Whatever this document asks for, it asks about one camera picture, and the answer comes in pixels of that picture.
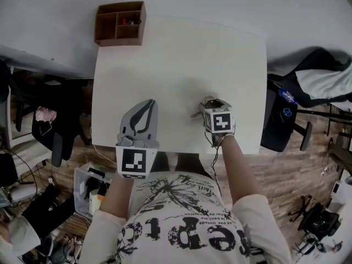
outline wooden floor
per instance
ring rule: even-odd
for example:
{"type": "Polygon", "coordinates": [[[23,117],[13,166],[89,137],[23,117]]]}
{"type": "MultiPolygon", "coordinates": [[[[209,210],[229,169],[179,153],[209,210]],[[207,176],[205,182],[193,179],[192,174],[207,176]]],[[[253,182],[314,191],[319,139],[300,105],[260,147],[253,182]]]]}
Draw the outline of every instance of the wooden floor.
{"type": "MultiPolygon", "coordinates": [[[[92,85],[85,89],[85,104],[89,108],[91,106],[92,85]]],[[[327,111],[327,106],[319,106],[315,108],[319,111],[327,111]]],[[[90,117],[82,117],[82,124],[87,136],[89,134],[90,117]]],[[[260,149],[258,155],[246,156],[252,169],[263,187],[267,196],[270,207],[274,213],[277,223],[286,237],[290,246],[298,242],[301,233],[297,231],[300,219],[295,223],[290,223],[291,217],[288,212],[296,211],[301,206],[301,195],[312,195],[323,204],[329,202],[329,194],[333,183],[339,178],[340,173],[336,171],[336,165],[327,157],[327,146],[329,138],[336,138],[339,131],[342,130],[341,124],[332,123],[331,136],[327,137],[328,120],[322,117],[311,116],[307,114],[299,114],[296,122],[305,127],[306,122],[313,124],[313,135],[310,140],[307,151],[299,150],[302,136],[294,132],[286,150],[282,153],[276,153],[267,149],[260,149]],[[328,167],[328,173],[323,177],[321,172],[324,167],[328,167]]],[[[107,157],[112,160],[116,159],[115,149],[98,147],[107,157]]],[[[213,156],[204,157],[202,163],[204,166],[210,165],[213,156]]],[[[100,156],[93,146],[85,147],[80,138],[75,140],[73,154],[69,161],[63,161],[61,167],[52,167],[48,165],[35,172],[34,176],[39,184],[47,185],[48,176],[54,176],[62,193],[60,199],[64,200],[73,192],[73,175],[74,168],[80,167],[84,163],[93,161],[106,167],[115,169],[116,166],[100,156]]],[[[222,189],[223,200],[227,207],[232,205],[230,198],[226,172],[222,157],[216,164],[216,172],[222,189]]],[[[17,213],[24,210],[27,205],[17,209],[17,213]]],[[[62,230],[70,235],[84,237],[88,228],[87,221],[72,216],[62,226],[62,230]]]]}

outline pink cloth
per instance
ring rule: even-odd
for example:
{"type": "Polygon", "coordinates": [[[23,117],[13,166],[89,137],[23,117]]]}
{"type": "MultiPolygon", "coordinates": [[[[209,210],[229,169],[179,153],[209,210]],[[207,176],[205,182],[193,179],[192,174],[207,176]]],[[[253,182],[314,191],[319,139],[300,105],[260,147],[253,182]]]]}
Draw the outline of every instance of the pink cloth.
{"type": "Polygon", "coordinates": [[[56,112],[45,107],[39,107],[35,112],[36,121],[49,121],[52,123],[56,119],[56,112]]]}

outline white table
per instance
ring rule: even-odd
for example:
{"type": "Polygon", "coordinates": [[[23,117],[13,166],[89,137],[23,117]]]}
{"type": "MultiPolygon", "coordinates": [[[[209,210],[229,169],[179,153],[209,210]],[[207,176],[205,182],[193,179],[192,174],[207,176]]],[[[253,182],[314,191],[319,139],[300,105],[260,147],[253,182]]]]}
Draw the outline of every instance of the white table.
{"type": "Polygon", "coordinates": [[[214,153],[201,120],[190,119],[203,97],[212,95],[233,106],[242,151],[258,153],[266,78],[263,38],[202,21],[148,16],[142,46],[99,48],[92,142],[114,147],[122,116],[153,98],[160,151],[214,153]]]}

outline wooden shelf box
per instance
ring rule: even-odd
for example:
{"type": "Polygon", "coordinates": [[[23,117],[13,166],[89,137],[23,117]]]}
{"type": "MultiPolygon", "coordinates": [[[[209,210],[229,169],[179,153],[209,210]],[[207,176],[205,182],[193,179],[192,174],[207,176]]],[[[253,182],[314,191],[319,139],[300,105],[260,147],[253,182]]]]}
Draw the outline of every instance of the wooden shelf box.
{"type": "Polygon", "coordinates": [[[146,18],[143,1],[100,5],[94,41],[100,47],[141,46],[146,18]],[[131,20],[140,20],[140,23],[129,24],[131,20]]]}

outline plastic bin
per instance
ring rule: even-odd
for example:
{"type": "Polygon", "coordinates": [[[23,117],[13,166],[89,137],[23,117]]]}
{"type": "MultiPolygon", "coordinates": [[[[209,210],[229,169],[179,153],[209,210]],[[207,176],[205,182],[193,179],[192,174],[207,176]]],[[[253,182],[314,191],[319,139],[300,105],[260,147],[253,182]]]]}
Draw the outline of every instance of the plastic bin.
{"type": "Polygon", "coordinates": [[[87,187],[86,187],[87,180],[91,177],[94,177],[100,181],[110,184],[113,174],[114,174],[113,170],[99,166],[92,162],[89,162],[81,167],[75,168],[73,195],[75,200],[75,210],[78,214],[88,219],[93,218],[92,214],[90,214],[89,212],[89,197],[84,199],[87,194],[87,187]],[[103,178],[101,175],[90,172],[89,168],[93,168],[95,170],[104,172],[105,177],[103,178]]]}

